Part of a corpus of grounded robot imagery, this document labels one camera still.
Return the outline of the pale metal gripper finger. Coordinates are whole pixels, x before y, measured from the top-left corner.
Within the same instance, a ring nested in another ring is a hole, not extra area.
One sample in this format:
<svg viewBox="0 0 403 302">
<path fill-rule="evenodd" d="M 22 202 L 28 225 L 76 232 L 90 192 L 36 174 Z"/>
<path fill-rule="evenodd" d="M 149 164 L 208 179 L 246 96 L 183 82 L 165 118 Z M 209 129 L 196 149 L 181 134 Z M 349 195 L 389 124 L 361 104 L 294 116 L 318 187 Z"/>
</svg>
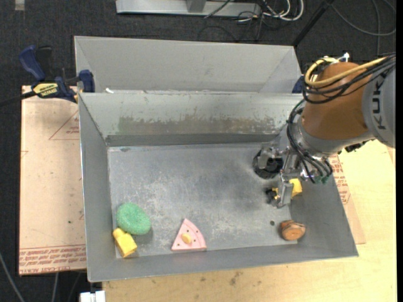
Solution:
<svg viewBox="0 0 403 302">
<path fill-rule="evenodd" d="M 292 192 L 294 185 L 291 182 L 280 182 L 280 186 L 278 188 L 279 200 L 276 204 L 278 208 L 282 208 L 290 204 L 292 200 Z"/>
</svg>

